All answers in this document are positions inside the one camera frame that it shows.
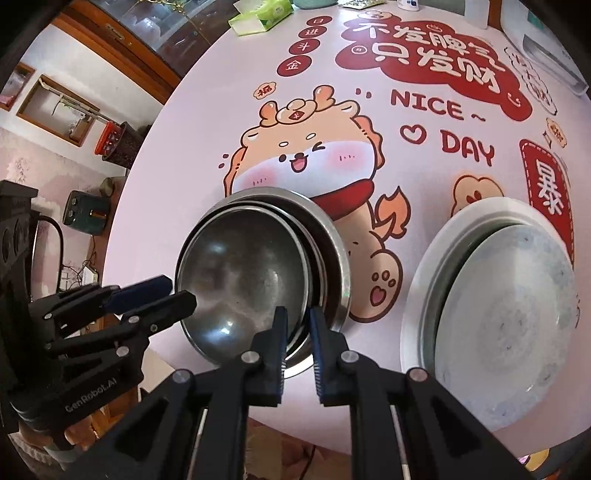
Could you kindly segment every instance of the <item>green appliance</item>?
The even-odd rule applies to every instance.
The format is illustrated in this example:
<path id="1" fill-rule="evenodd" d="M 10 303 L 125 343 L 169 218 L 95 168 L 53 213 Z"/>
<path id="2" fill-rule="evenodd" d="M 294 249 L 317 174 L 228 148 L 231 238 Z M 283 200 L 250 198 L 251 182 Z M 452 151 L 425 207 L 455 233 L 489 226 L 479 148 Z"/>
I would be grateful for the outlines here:
<path id="1" fill-rule="evenodd" d="M 64 225 L 79 232 L 100 235 L 107 224 L 111 201 L 86 192 L 73 190 L 64 209 Z"/>

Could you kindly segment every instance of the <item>red banner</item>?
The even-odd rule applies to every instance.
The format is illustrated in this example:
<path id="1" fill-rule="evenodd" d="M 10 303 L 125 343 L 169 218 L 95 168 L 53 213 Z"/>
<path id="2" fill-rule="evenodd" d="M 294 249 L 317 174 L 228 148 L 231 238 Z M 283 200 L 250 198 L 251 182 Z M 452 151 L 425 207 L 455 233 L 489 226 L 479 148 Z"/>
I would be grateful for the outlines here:
<path id="1" fill-rule="evenodd" d="M 513 120 L 531 115 L 518 78 L 482 40 L 458 34 L 441 22 L 403 22 L 389 12 L 371 18 L 360 15 L 365 18 L 345 22 L 342 37 L 353 44 L 337 54 L 341 68 L 380 68 L 401 82 L 447 83 L 464 96 L 499 105 Z"/>
<path id="2" fill-rule="evenodd" d="M 562 169 L 549 151 L 531 140 L 522 140 L 519 148 L 530 205 L 554 225 L 574 265 L 573 214 Z"/>

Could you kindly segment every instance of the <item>orange cartoon tail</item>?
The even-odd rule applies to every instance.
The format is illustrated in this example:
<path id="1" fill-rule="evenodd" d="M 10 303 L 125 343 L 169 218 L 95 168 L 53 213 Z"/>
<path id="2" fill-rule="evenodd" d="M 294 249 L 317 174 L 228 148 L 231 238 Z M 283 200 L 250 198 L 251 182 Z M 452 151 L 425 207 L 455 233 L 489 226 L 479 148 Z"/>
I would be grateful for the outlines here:
<path id="1" fill-rule="evenodd" d="M 400 187 L 390 197 L 382 195 L 375 205 L 375 232 L 386 240 L 389 236 L 402 238 L 410 220 L 410 203 Z"/>

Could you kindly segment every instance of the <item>glass cabinet door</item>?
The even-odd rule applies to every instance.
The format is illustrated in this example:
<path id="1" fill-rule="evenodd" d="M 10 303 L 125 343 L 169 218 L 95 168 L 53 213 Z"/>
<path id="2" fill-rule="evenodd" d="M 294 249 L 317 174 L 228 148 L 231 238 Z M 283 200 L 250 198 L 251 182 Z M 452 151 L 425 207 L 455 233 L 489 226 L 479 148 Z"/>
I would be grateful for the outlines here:
<path id="1" fill-rule="evenodd" d="M 180 77 L 228 30 L 228 20 L 238 14 L 231 0 L 90 1 L 137 36 Z M 111 27 L 115 36 L 116 28 Z"/>

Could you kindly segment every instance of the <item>wooden window frame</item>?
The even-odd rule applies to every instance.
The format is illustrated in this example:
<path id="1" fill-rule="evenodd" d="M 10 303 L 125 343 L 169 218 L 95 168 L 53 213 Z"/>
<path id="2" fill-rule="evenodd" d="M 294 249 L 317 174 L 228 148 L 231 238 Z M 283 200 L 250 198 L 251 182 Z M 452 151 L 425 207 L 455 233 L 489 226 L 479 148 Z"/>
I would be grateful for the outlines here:
<path id="1" fill-rule="evenodd" d="M 47 85 L 49 85 L 50 87 L 55 88 L 55 90 L 59 90 L 61 93 L 64 93 L 64 94 L 74 98 L 75 100 L 78 100 L 80 103 L 93 108 L 97 112 L 100 112 L 100 109 L 96 105 L 93 105 L 88 100 L 85 100 L 81 96 L 76 95 L 74 92 L 72 92 L 71 90 L 68 90 L 66 87 L 64 87 L 63 85 L 60 85 L 59 83 L 57 83 L 55 80 L 52 80 L 48 76 L 41 75 L 39 77 L 39 79 L 42 80 Z M 31 102 L 31 99 L 38 92 L 39 89 L 43 89 L 43 87 L 39 83 L 39 80 L 37 80 L 37 82 L 35 83 L 33 88 L 31 88 L 31 90 L 29 91 L 27 97 L 23 100 L 21 107 L 18 109 L 17 117 L 22 118 L 23 120 L 29 122 L 30 124 L 33 124 L 36 127 L 39 127 L 41 129 L 45 130 L 46 132 L 49 132 L 52 135 L 55 135 L 56 137 L 61 138 L 62 140 L 65 140 L 68 143 L 71 143 L 72 145 L 75 145 L 77 147 L 81 147 L 82 144 L 84 143 L 84 140 L 86 139 L 86 136 L 88 135 L 88 132 L 92 128 L 92 125 L 95 123 L 95 119 L 91 118 L 90 121 L 87 122 L 88 126 L 86 127 L 84 134 L 82 135 L 82 137 L 78 141 L 73 140 L 70 137 L 68 137 L 67 135 L 64 135 L 64 134 L 58 132 L 57 130 L 54 130 L 54 129 L 42 124 L 41 122 L 35 120 L 34 118 L 30 117 L 29 115 L 27 115 L 25 113 L 25 110 L 27 109 L 29 103 Z"/>
<path id="2" fill-rule="evenodd" d="M 23 84 L 22 84 L 21 88 L 19 89 L 18 93 L 14 97 L 12 97 L 12 100 L 10 101 L 9 104 L 5 105 L 4 103 L 0 103 L 0 108 L 2 110 L 6 110 L 7 112 L 9 112 L 12 109 L 12 107 L 14 106 L 14 104 L 17 102 L 18 97 L 21 95 L 22 91 L 27 86 L 27 83 L 29 82 L 29 80 L 31 80 L 31 77 L 35 73 L 35 69 L 33 67 L 30 67 L 26 63 L 22 63 L 22 62 L 19 62 L 19 64 L 17 65 L 17 67 L 14 69 L 14 71 L 15 72 L 18 72 L 18 73 L 26 73 L 26 75 L 25 75 L 25 81 L 23 82 Z"/>

